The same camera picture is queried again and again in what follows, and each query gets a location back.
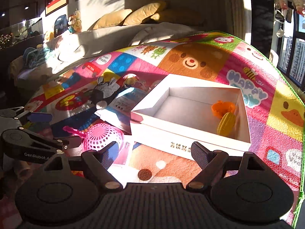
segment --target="blue backpack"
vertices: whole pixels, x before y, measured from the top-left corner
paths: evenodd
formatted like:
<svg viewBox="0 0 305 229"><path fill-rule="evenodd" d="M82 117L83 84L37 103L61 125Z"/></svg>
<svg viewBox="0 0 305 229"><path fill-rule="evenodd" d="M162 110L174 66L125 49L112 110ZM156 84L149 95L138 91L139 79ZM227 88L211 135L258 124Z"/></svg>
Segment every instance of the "blue backpack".
<svg viewBox="0 0 305 229"><path fill-rule="evenodd" d="M54 37L61 35L66 30L68 30L67 16L62 15L58 17L54 23Z"/></svg>

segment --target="yellow corn toy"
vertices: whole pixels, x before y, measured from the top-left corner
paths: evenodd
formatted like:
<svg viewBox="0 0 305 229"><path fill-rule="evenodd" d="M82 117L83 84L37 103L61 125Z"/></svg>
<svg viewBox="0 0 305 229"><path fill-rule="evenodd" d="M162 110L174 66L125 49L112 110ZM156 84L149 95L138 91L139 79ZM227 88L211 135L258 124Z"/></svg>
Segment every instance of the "yellow corn toy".
<svg viewBox="0 0 305 229"><path fill-rule="evenodd" d="M217 127L217 134L227 137L235 125L235 115L231 112L226 113Z"/></svg>

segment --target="cartoon blanket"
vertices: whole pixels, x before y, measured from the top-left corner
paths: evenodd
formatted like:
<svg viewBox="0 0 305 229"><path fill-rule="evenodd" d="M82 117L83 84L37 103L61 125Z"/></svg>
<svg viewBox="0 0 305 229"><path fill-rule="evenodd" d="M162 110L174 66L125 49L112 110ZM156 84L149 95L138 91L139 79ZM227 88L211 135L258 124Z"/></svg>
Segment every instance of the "cartoon blanket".
<svg viewBox="0 0 305 229"><path fill-rule="evenodd" d="M65 125L86 130L101 122L88 103L97 77L115 77L122 85L127 73L139 77L147 90L168 73L206 79L241 88L256 153L293 190L295 203L286 221L295 225L303 200L304 104L280 72L252 46L221 33L199 33L188 38L124 48L95 58L40 87L26 109L53 115L51 130L28 124L30 130L54 137L68 136ZM129 181L190 181L200 168L191 160L137 145L130 162Z"/></svg>

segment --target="metal screw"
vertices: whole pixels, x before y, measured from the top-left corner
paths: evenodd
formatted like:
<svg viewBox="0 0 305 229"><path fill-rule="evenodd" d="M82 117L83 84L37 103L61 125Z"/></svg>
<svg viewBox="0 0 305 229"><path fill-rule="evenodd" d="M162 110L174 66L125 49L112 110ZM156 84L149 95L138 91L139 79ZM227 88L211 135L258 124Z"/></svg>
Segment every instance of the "metal screw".
<svg viewBox="0 0 305 229"><path fill-rule="evenodd" d="M191 182L189 183L189 187L192 189L201 189L204 187L204 185L201 182Z"/></svg>
<svg viewBox="0 0 305 229"><path fill-rule="evenodd" d="M107 182L105 184L105 187L108 189L117 189L119 188L121 185L118 182Z"/></svg>

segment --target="green mat edge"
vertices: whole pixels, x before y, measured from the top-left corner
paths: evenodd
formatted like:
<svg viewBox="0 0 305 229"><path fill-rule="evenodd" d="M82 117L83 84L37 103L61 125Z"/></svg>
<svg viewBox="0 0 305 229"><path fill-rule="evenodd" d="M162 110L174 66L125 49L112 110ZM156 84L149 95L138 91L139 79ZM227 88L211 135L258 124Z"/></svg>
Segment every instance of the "green mat edge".
<svg viewBox="0 0 305 229"><path fill-rule="evenodd" d="M222 31L209 31L207 33L225 33L225 32L222 32ZM247 42L245 42L244 40L234 36L234 35L231 35L229 33L225 33L227 35L230 35L230 36L233 36L234 38L237 38L239 39L240 41L246 43L247 45L249 45ZM287 86L290 88L290 90L292 91L292 93L299 99L299 101L303 104L304 108L305 108L305 104L304 102L301 100L301 98L298 96L298 94L295 92L295 90L292 88L292 86L290 85L290 83L287 81L287 79L283 76L283 74L280 72L280 70L275 67L273 65L273 63L271 63L271 61L265 56L263 55L259 50L257 50L266 60L268 60L268 62L273 66L274 69L276 69L276 71L280 74L280 77L283 78L283 80L285 81L285 83L287 84ZM301 184L300 184L300 190L299 190L299 202L298 204L296 205L296 208L295 208L295 211L294 211L294 218L293 218L293 221L292 221L292 228L295 228L296 227L296 223L298 221L298 218L299 218L299 214L300 214L300 211L301 211L301 207L302 207L302 203L303 201L305 200L305 195L304 195L304 179L305 179L305 125L303 127L303 149L302 149L302 173L301 173Z"/></svg>

